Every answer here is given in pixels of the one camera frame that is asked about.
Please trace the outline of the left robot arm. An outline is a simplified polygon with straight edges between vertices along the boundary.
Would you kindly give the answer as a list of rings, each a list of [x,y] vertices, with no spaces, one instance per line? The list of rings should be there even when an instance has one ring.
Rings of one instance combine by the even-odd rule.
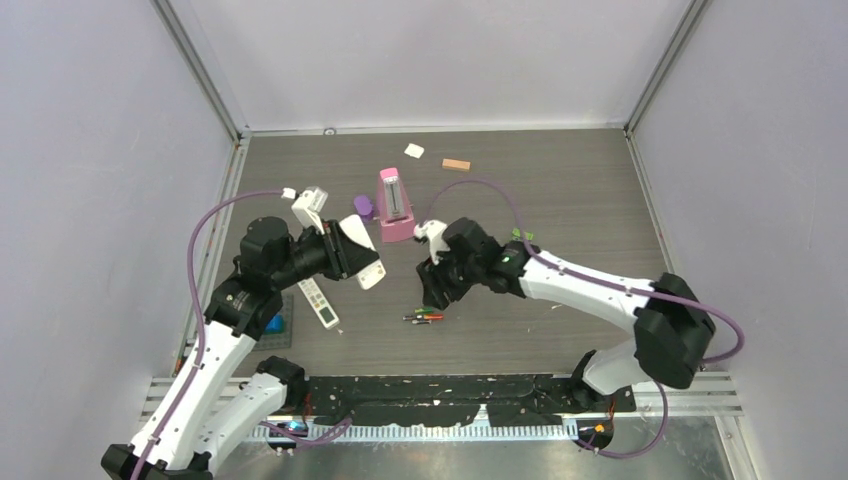
[[[144,427],[113,444],[101,465],[112,479],[211,479],[248,434],[273,412],[298,412],[307,398],[302,367],[261,362],[245,389],[212,409],[235,369],[283,306],[283,290],[315,275],[354,278],[368,290],[385,275],[361,218],[310,222],[298,238],[278,217],[252,221],[235,269],[210,298],[199,338]]]

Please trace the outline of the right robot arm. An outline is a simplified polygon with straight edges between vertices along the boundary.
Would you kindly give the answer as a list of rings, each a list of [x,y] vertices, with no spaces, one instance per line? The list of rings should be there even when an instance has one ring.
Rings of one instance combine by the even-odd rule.
[[[466,217],[451,224],[426,221],[415,227],[414,238],[429,249],[416,267],[428,307],[445,310],[482,285],[568,306],[628,333],[614,348],[585,354],[574,369],[571,397],[584,410],[596,410],[618,390],[649,380],[689,388],[715,334],[692,289],[671,273],[657,280],[607,274],[527,241],[501,244]]]

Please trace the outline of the white battery cover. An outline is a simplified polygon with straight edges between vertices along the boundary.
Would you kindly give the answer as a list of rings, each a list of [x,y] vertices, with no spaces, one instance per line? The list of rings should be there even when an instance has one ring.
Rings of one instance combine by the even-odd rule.
[[[404,154],[415,159],[420,159],[425,152],[425,149],[417,144],[409,143],[404,150]]]

